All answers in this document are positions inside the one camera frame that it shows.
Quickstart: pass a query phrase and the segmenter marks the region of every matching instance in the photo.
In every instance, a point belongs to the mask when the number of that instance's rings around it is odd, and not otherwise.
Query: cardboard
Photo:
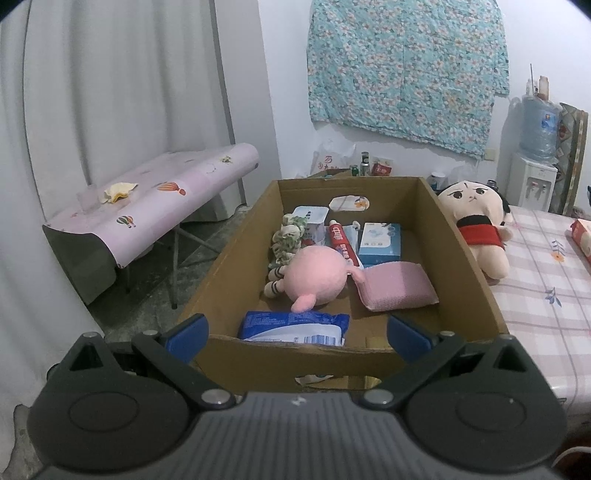
[[[327,206],[334,197],[369,199],[363,212],[329,212],[327,224],[393,222],[402,227],[402,260],[423,265],[440,303],[397,315],[436,333],[452,330],[468,341],[508,333],[501,312],[453,220],[424,179],[415,177],[332,177],[274,181],[247,214],[187,303],[179,320],[203,313],[210,325],[206,347],[194,360],[209,378],[241,394],[257,391],[301,391],[295,377],[308,374],[342,377],[365,384],[383,379],[404,363],[384,342],[388,314],[369,312],[352,280],[341,295],[320,310],[351,315],[345,346],[268,344],[237,340],[248,310],[289,311],[287,297],[266,299],[262,290],[271,259],[271,237],[284,213],[300,205]],[[332,380],[331,388],[336,388]],[[322,388],[322,383],[315,385]]]

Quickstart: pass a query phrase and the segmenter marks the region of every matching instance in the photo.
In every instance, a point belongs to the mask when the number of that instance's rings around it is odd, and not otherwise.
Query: bottle
[[[545,102],[550,100],[550,82],[548,82],[548,77],[540,77],[538,97]]]
[[[527,81],[527,86],[525,87],[525,94],[527,96],[538,96],[539,88],[538,88],[538,81],[534,80],[534,86],[531,86],[531,79]]]
[[[361,168],[359,172],[362,177],[369,177],[369,152],[361,152]]]

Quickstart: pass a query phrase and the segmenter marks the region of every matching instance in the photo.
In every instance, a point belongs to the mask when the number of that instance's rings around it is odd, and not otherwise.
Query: pink tablecloth
[[[511,209],[511,270],[492,292],[564,404],[571,431],[591,426],[591,265],[571,236],[572,218]]]
[[[79,205],[61,211],[46,225],[56,231],[93,233],[109,248],[117,265],[128,265],[158,238],[258,165],[249,144],[165,153],[100,189],[120,181],[137,183],[129,197],[105,203],[90,214]]]

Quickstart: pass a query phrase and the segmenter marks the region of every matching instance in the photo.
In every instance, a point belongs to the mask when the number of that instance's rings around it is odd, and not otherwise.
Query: hot air balloon print
[[[173,181],[167,181],[159,185],[158,190],[161,192],[179,192],[181,195],[187,194],[187,192],[185,192],[182,188],[179,188],[179,186]]]
[[[121,225],[127,225],[127,228],[135,226],[134,218],[130,217],[129,215],[123,215],[117,218],[117,223],[120,223]]]

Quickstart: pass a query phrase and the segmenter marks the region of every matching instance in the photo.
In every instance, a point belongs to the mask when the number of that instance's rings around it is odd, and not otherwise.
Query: checkered bedsheet
[[[569,417],[579,417],[578,428],[591,420],[591,265],[571,237],[572,218],[518,207],[512,213],[511,272],[491,289],[510,332]]]

